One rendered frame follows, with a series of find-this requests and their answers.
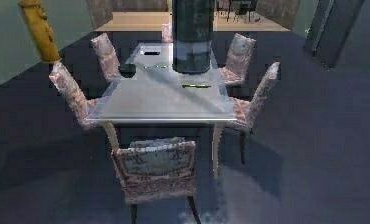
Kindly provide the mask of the glass top dining table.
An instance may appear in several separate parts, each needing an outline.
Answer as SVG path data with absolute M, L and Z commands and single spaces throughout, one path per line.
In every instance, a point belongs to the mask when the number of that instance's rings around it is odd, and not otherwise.
M 144 51 L 160 51 L 160 55 L 144 55 Z M 113 124 L 212 124 L 213 173 L 217 174 L 221 134 L 235 115 L 216 61 L 210 61 L 210 69 L 204 74 L 181 74 L 172 69 L 171 43 L 140 43 L 127 62 L 136 65 L 135 75 L 114 80 L 91 110 L 88 119 L 105 127 L 109 141 L 115 147 L 119 143 L 115 130 L 110 127 Z M 152 65 L 169 67 L 144 68 Z M 182 88 L 182 84 L 211 87 Z

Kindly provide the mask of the pink patterned dining chair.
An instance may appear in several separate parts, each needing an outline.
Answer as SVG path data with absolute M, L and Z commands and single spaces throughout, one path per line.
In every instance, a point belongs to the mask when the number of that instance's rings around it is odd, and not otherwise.
M 120 77 L 120 62 L 115 48 L 106 33 L 91 40 L 91 45 L 98 57 L 100 67 L 107 82 L 112 82 Z
M 165 23 L 161 26 L 161 36 L 163 42 L 170 43 L 173 41 L 171 23 Z
M 227 86 L 241 86 L 244 84 L 255 46 L 255 39 L 245 37 L 239 33 L 233 36 L 225 65 L 220 68 Z
M 87 99 L 71 73 L 60 61 L 53 63 L 49 79 L 58 92 L 65 98 L 79 125 L 84 130 L 89 130 L 98 125 L 96 121 L 89 121 L 87 117 L 97 105 L 99 98 Z
M 245 163 L 246 134 L 251 135 L 269 93 L 279 80 L 280 62 L 272 63 L 259 83 L 251 101 L 231 97 L 236 120 L 230 121 L 226 127 L 239 132 L 239 149 L 241 163 Z
M 126 149 L 113 149 L 116 176 L 131 207 L 131 224 L 137 224 L 137 205 L 170 197 L 186 196 L 193 217 L 196 209 L 196 143 L 184 137 L 135 141 Z

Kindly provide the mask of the dark green bowl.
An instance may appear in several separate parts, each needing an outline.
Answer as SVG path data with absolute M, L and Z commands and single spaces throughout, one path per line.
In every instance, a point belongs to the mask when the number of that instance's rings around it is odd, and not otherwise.
M 136 73 L 136 65 L 122 64 L 119 66 L 119 73 L 124 78 L 132 78 Z

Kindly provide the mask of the black distant chair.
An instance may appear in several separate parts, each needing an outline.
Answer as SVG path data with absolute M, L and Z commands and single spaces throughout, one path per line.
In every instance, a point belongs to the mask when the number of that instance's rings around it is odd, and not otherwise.
M 258 0 L 228 0 L 228 13 L 234 12 L 234 18 L 246 16 L 248 21 L 254 19 L 258 22 L 260 18 L 255 17 Z

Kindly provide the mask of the yellow carved wooden statue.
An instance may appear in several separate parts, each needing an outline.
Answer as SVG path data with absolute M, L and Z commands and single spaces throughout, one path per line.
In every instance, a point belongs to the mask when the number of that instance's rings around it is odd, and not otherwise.
M 54 33 L 48 24 L 48 17 L 41 0 L 20 0 L 18 5 L 22 9 L 41 60 L 49 64 L 60 61 L 61 57 L 56 46 Z

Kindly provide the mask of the dark room door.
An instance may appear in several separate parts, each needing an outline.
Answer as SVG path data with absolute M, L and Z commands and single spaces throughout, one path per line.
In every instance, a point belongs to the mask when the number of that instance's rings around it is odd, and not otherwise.
M 318 0 L 304 50 L 334 68 L 365 0 Z

